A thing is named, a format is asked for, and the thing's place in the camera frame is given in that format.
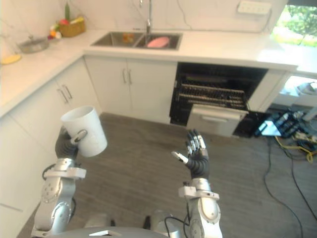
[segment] tree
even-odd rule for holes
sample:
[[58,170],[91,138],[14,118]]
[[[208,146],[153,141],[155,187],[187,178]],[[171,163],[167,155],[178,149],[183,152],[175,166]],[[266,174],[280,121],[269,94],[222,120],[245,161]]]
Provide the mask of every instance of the tree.
[[287,10],[291,19],[285,26],[303,36],[299,45],[307,35],[317,36],[317,7],[289,5]]

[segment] yellow cable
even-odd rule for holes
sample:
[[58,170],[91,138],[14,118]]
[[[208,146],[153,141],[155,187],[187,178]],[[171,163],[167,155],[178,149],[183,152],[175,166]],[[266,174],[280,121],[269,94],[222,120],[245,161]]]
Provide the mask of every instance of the yellow cable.
[[305,149],[305,148],[302,147],[302,146],[283,145],[283,144],[278,140],[277,136],[275,136],[275,140],[277,141],[277,143],[278,143],[281,147],[283,147],[283,148],[285,148],[285,149],[300,149],[300,150],[305,151],[305,152],[307,153],[306,159],[307,159],[307,161],[308,161],[309,163],[312,163],[312,162],[313,162],[313,155],[314,155],[314,154],[317,154],[317,151],[311,152],[311,151],[309,151],[308,149]]

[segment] robotic finger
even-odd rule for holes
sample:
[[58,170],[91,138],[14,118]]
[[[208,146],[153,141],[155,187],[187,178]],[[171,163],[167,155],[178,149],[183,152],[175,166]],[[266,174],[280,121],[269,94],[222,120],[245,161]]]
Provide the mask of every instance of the robotic finger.
[[202,148],[202,149],[206,149],[206,145],[205,145],[205,142],[204,142],[204,139],[203,139],[202,135],[200,135],[200,133],[198,131],[196,131],[195,129],[194,129],[194,134],[195,134],[195,137],[198,140],[199,147]]
[[191,136],[192,140],[194,141],[195,143],[195,147],[196,147],[196,151],[199,150],[200,146],[199,146],[199,141],[198,141],[198,138],[197,138],[197,135],[194,133],[194,131],[190,130],[188,132],[188,134]]
[[189,159],[186,156],[176,151],[172,151],[171,154],[172,156],[174,156],[176,159],[178,159],[180,162],[183,162],[184,164],[187,164],[189,161]]
[[188,138],[189,144],[192,147],[192,152],[195,152],[196,151],[196,145],[195,145],[195,141],[194,141],[194,138],[193,138],[192,134],[188,133],[187,134],[187,138]]
[[185,144],[186,144],[186,148],[187,148],[187,154],[188,154],[188,156],[191,156],[193,153],[192,147],[190,146],[188,141],[186,141]]
[[86,130],[80,130],[75,137],[71,138],[70,143],[77,145],[87,134]]

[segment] double sink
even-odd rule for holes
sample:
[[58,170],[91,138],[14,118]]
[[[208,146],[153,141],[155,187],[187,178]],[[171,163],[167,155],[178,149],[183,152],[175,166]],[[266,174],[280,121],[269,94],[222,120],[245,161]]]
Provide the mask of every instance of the double sink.
[[[162,48],[148,47],[148,43],[159,37],[168,37],[169,43]],[[140,33],[140,32],[109,32],[92,46],[128,47],[139,49],[178,50],[182,34]]]

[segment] power outlet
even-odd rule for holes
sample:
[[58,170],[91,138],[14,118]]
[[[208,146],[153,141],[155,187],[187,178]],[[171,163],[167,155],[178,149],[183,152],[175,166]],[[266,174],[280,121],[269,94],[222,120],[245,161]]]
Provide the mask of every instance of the power outlet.
[[266,15],[271,7],[272,4],[270,2],[241,1],[237,10],[240,13]]

